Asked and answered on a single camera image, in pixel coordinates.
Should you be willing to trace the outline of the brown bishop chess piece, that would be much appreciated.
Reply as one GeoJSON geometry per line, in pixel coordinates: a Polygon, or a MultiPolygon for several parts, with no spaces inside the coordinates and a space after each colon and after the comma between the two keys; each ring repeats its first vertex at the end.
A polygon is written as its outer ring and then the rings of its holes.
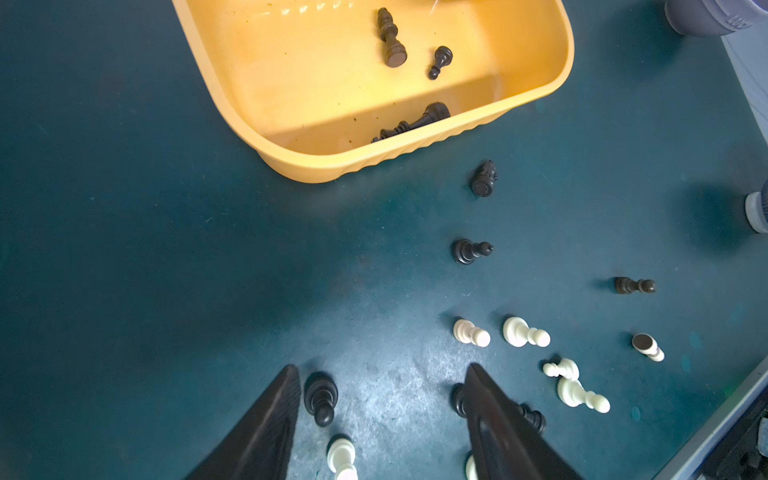
{"type": "Polygon", "coordinates": [[[397,39],[398,27],[395,25],[391,13],[386,8],[378,10],[377,24],[379,37],[384,42],[383,56],[385,64],[390,68],[400,67],[407,60],[407,50],[397,39]]]}

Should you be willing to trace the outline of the black pawn chess piece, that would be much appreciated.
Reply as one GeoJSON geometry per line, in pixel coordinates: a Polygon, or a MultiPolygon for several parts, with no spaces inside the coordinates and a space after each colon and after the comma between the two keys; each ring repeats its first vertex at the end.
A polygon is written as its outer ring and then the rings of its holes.
{"type": "Polygon", "coordinates": [[[305,383],[304,405],[317,426],[325,428],[332,424],[338,398],[338,387],[330,375],[314,372],[308,377],[305,383]]]}

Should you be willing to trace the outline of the black king chess piece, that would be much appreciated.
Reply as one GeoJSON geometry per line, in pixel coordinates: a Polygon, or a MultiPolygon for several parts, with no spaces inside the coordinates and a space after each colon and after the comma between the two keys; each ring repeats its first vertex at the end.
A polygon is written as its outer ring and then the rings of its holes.
{"type": "Polygon", "coordinates": [[[401,121],[393,129],[381,129],[379,135],[372,139],[372,143],[388,139],[402,133],[406,133],[429,124],[447,119],[451,116],[448,107],[442,102],[429,104],[420,118],[409,123],[401,121]]]}

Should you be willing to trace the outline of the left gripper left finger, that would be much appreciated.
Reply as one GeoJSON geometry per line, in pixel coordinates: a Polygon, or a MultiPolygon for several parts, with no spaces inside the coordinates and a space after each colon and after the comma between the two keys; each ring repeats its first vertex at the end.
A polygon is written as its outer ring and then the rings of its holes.
{"type": "Polygon", "coordinates": [[[284,479],[301,401],[298,368],[285,366],[189,479],[284,479]]]}

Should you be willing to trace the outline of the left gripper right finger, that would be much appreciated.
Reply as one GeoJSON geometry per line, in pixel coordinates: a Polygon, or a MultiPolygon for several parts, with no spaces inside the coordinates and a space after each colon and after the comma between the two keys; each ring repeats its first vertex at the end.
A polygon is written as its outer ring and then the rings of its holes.
{"type": "Polygon", "coordinates": [[[464,409],[479,479],[578,479],[478,363],[464,381],[464,409]]]}

